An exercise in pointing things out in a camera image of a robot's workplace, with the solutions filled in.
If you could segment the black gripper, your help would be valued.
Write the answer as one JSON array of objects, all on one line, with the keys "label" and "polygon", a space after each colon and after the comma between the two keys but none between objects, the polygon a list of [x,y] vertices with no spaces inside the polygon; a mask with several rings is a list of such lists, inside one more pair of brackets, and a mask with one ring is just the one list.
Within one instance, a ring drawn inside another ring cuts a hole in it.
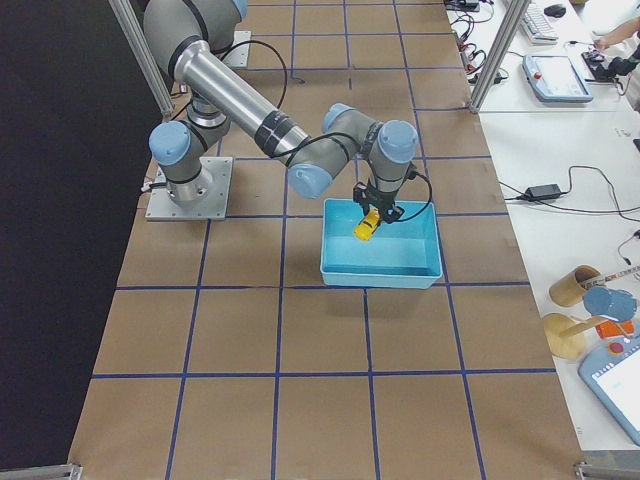
[{"label": "black gripper", "polygon": [[397,193],[398,191],[383,192],[370,182],[357,182],[353,187],[353,201],[360,206],[364,217],[375,208],[381,222],[392,224],[399,221],[404,214],[404,209],[395,203]]}]

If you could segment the person forearm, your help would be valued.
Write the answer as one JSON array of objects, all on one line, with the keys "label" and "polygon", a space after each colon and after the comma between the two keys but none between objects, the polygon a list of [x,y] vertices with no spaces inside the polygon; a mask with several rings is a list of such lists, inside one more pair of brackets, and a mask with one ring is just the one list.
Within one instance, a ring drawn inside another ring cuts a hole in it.
[{"label": "person forearm", "polygon": [[639,31],[639,18],[633,18],[619,25],[609,33],[594,41],[594,46],[599,51],[604,51],[609,47],[621,43],[632,37]]}]

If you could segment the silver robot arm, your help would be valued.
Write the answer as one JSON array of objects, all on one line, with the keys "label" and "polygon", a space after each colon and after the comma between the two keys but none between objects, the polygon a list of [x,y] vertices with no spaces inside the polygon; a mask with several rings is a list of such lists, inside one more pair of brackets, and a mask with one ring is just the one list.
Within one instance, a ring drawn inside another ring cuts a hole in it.
[{"label": "silver robot arm", "polygon": [[145,7],[143,32],[156,64],[192,93],[185,119],[162,123],[149,136],[169,197],[187,203],[208,193],[213,177],[200,157],[237,125],[286,167],[289,185],[305,198],[320,197],[360,156],[371,174],[354,187],[354,201],[364,211],[377,209],[385,223],[404,221],[395,200],[417,175],[415,127],[401,120],[381,122],[336,103],[325,115],[321,135],[308,135],[224,64],[246,14],[244,1],[151,1]]}]

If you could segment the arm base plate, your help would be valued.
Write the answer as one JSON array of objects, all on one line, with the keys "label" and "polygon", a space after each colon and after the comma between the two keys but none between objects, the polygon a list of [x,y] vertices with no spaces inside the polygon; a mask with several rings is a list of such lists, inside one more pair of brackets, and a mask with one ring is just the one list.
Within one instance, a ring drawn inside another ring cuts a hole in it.
[{"label": "arm base plate", "polygon": [[202,156],[199,175],[188,183],[169,181],[158,167],[146,219],[149,221],[223,221],[226,218],[233,168],[232,157]]},{"label": "arm base plate", "polygon": [[251,39],[251,31],[235,31],[232,48],[220,56],[221,61],[231,69],[247,69],[250,52],[248,41]]}]

